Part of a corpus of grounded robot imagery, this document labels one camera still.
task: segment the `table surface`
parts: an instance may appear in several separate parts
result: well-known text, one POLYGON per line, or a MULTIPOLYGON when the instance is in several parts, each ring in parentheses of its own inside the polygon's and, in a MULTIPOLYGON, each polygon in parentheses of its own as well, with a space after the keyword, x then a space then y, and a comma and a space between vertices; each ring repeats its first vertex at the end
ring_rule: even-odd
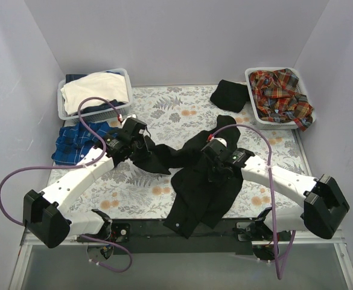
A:
MULTIPOLYGON (((216 86, 183 86, 133 88, 135 106, 131 114, 148 124, 156 144, 165 143, 180 149, 184 143, 202 130, 216 125, 217 115, 230 115, 239 124, 256 124, 251 104, 240 113, 221 110, 209 101, 216 86)), ((116 119, 107 120, 117 126, 116 119)), ((238 147, 255 152, 266 159, 264 141, 251 130, 240 128, 238 147)), ((264 130, 272 148, 272 164, 298 174, 306 174, 304 156, 292 130, 264 130)), ((179 169, 171 169, 174 174, 179 169)), ((67 170, 52 170, 49 184, 56 182, 67 170)), ((111 218, 160 219, 171 210, 175 192, 170 184, 172 176, 145 172, 130 161, 121 163, 90 186, 73 204, 71 212, 86 212, 99 208, 111 218)), ((243 188, 225 218, 257 216, 270 205, 270 191, 253 182, 244 181, 243 188)), ((295 203, 276 195, 276 205, 292 207, 295 203)))

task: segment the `blue plaid shirt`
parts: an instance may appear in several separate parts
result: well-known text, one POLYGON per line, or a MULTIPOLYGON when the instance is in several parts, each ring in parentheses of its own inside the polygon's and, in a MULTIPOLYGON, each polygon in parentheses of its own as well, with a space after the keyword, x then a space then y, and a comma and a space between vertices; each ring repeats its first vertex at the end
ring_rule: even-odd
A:
MULTIPOLYGON (((112 130, 107 122, 88 123, 89 127, 101 137, 112 130)), ((58 165, 74 165, 85 157, 98 139, 81 123, 73 127, 62 127, 56 141, 57 150, 51 158, 58 165)))

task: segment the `plaid shirt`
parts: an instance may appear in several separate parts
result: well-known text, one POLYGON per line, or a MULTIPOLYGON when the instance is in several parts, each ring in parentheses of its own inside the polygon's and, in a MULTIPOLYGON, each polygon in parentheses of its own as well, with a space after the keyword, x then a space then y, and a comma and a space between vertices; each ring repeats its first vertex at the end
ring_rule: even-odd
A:
POLYGON ((302 131, 313 122, 306 95, 296 92, 298 77, 288 68, 255 71, 249 75, 258 116, 263 121, 294 121, 302 131))
MULTIPOLYGON (((113 128, 107 122, 88 123, 89 127, 101 137, 113 128)), ((73 127, 62 127, 56 141, 56 152, 51 158, 58 165, 74 165, 85 157, 98 139, 81 123, 73 127)))

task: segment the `black cloth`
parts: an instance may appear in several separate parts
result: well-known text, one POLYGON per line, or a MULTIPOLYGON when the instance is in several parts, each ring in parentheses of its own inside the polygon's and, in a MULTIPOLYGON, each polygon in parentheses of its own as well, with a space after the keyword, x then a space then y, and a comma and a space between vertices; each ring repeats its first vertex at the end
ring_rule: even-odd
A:
MULTIPOLYGON (((219 115, 217 126, 210 131, 203 130, 188 140, 180 150, 174 150, 164 144, 155 146, 147 142, 152 152, 151 160, 134 163, 148 172, 170 174, 169 168, 183 169, 171 179, 176 192, 175 202, 164 225, 186 238, 190 237, 199 222, 214 228, 223 215, 231 208, 242 188, 243 178, 237 176, 222 184, 208 181, 208 163, 201 150, 207 144, 210 134, 221 127, 235 124, 230 116, 219 115)), ((240 137, 238 128, 231 127, 221 131, 215 137, 223 138, 229 150, 237 149, 240 137)))
POLYGON ((74 80, 79 80, 82 77, 86 77, 87 74, 67 74, 65 75, 65 83, 73 82, 74 80))
POLYGON ((250 101, 249 90, 240 83, 221 80, 210 101, 222 110, 239 113, 246 102, 250 101))

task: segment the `red plaid shirt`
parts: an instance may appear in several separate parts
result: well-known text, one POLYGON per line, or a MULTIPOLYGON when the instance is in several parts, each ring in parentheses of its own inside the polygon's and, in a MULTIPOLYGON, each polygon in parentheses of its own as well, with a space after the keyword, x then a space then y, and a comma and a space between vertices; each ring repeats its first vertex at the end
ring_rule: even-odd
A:
POLYGON ((261 120, 275 123, 294 121, 302 131, 312 124, 313 107, 306 95, 296 92, 298 77, 290 69, 255 71, 249 79, 261 120))

